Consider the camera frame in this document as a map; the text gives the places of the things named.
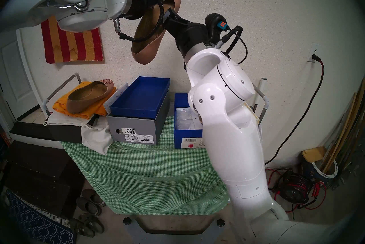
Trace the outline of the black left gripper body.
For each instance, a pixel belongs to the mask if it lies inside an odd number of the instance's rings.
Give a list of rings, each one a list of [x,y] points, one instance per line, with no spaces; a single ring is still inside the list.
[[[124,8],[124,18],[128,20],[137,20],[144,16],[147,9],[153,8],[158,4],[157,0],[127,0]]]

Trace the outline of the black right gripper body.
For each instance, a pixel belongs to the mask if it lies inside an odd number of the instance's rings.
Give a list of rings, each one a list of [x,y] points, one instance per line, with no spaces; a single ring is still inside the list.
[[[196,45],[203,49],[212,47],[208,29],[204,24],[190,22],[178,15],[170,14],[165,17],[165,30],[174,37],[177,49],[182,55],[187,55]]]

